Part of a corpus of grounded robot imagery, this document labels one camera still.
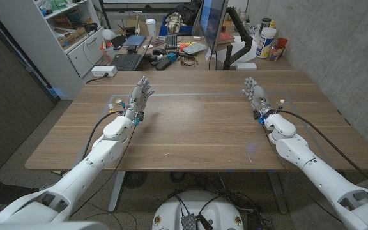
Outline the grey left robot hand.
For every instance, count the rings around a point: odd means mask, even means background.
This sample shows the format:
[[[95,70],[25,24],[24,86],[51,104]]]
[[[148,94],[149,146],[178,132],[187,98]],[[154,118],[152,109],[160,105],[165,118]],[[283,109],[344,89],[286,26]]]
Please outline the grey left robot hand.
[[[144,111],[148,98],[155,92],[154,89],[150,90],[150,87],[150,81],[143,76],[131,92],[124,113],[125,117],[133,120]]]

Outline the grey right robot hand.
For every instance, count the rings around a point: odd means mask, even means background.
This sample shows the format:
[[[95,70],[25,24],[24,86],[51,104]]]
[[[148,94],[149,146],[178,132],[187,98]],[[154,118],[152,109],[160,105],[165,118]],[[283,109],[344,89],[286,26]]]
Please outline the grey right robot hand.
[[[272,110],[269,99],[266,97],[264,89],[252,77],[248,77],[244,81],[245,89],[242,93],[248,98],[250,106],[254,114],[261,117]]]

